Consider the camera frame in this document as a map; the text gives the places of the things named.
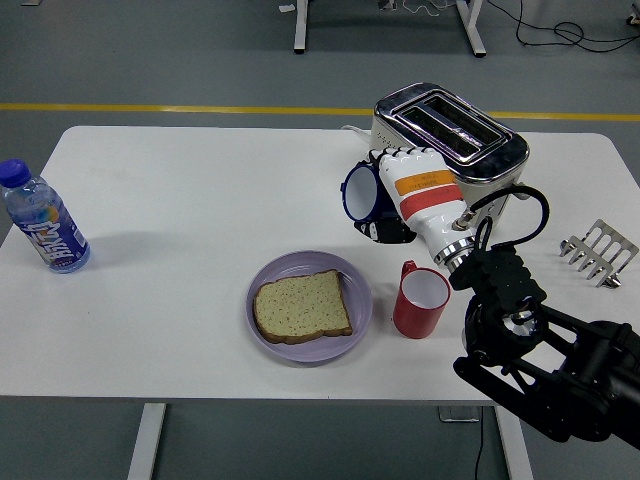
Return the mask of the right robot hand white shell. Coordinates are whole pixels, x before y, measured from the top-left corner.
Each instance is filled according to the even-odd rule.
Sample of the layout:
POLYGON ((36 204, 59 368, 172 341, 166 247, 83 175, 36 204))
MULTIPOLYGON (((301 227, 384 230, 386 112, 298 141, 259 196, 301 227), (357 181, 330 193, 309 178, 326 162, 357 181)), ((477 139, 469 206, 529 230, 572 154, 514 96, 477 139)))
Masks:
POLYGON ((467 204, 439 152, 408 146, 371 150, 367 163, 374 167, 402 222, 424 239, 435 262, 470 247, 474 230, 454 225, 467 204))

